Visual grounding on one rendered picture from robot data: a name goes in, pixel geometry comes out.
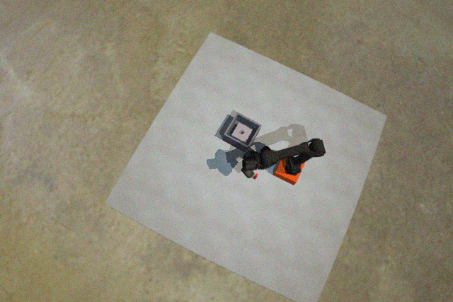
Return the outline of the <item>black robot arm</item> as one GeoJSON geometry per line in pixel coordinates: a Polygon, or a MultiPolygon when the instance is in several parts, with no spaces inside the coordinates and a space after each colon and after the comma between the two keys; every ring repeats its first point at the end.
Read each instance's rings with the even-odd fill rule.
{"type": "Polygon", "coordinates": [[[278,161],[287,158],[285,173],[296,176],[297,173],[301,172],[301,164],[312,157],[323,156],[325,153],[323,141],[320,139],[311,139],[308,142],[279,151],[264,150],[258,153],[252,148],[248,148],[243,155],[242,166],[244,172],[257,169],[265,170],[274,166],[278,161]],[[308,145],[308,143],[310,144],[308,145]]]}

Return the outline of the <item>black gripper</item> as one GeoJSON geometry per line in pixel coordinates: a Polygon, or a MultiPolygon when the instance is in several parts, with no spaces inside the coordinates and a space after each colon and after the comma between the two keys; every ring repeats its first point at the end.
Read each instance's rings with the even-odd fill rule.
{"type": "MultiPolygon", "coordinates": [[[[268,146],[264,146],[261,150],[261,151],[264,151],[264,150],[271,150],[268,146]]],[[[251,178],[255,173],[253,172],[254,170],[251,170],[251,171],[246,171],[244,172],[243,169],[241,169],[241,172],[247,177],[247,178],[251,178]]]]}

